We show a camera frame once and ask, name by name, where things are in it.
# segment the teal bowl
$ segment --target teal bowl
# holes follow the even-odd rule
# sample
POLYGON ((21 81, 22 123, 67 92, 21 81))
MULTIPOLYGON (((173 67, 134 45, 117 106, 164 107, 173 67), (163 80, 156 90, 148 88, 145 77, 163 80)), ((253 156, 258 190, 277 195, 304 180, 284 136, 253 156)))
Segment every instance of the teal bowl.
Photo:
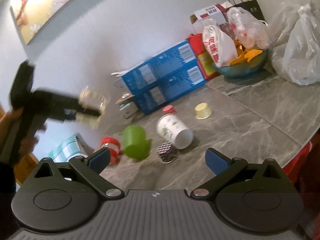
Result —
POLYGON ((231 78, 242 78, 257 73, 267 62, 269 50, 265 49, 261 54, 253 58, 250 63, 243 62, 232 66, 218 68, 215 64, 212 67, 221 75, 231 78))

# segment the red bottle cap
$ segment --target red bottle cap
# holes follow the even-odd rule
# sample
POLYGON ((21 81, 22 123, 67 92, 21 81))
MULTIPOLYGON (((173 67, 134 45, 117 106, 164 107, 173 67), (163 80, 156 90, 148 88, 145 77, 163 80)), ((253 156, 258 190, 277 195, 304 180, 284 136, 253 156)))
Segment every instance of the red bottle cap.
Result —
POLYGON ((176 114, 177 113, 176 109, 172 105, 166 106, 164 109, 162 109, 162 112, 164 114, 176 114))

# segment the orange snack packet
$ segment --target orange snack packet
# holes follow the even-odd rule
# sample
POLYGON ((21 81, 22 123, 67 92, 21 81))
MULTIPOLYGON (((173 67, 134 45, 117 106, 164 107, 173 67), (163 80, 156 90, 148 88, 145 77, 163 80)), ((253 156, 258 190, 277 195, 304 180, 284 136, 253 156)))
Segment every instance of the orange snack packet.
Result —
POLYGON ((246 62, 246 58, 244 57, 244 53, 242 53, 239 57, 229 62, 229 65, 235 65, 238 63, 246 62))
POLYGON ((238 57, 241 56, 241 54, 243 54, 243 45, 239 45, 237 46, 237 53, 238 53, 238 57))
POLYGON ((247 52, 246 54, 244 54, 244 58, 247 60, 247 62, 250 62, 254 57, 261 54, 262 52, 263 52, 263 50, 252 49, 249 52, 247 52))
POLYGON ((235 46, 236 46, 236 47, 242 45, 241 42, 238 41, 238 40, 236 40, 236 39, 233 39, 233 42, 235 43, 235 46))

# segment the black and white checkered cup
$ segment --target black and white checkered cup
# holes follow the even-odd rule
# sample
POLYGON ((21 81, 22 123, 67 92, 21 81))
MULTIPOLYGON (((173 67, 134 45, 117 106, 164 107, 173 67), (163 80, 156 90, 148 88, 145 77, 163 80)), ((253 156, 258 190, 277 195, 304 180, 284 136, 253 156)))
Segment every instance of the black and white checkered cup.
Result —
POLYGON ((157 148, 157 153, 163 163, 171 163, 178 157, 178 150, 170 142, 165 142, 157 148))

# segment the black paper bag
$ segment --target black paper bag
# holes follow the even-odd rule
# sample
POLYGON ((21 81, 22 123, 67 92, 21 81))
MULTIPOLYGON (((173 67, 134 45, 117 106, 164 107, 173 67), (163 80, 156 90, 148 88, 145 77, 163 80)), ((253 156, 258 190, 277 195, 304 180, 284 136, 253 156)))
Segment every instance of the black paper bag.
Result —
POLYGON ((261 11, 261 8, 260 8, 257 0, 252 0, 252 1, 240 0, 240 1, 242 3, 235 4, 236 2, 235 2, 235 0, 233 0, 233 2, 235 4, 234 7, 241 7, 243 9, 247 10, 248 12, 250 12, 258 20, 265 21, 265 18, 263 16, 263 13, 261 11))

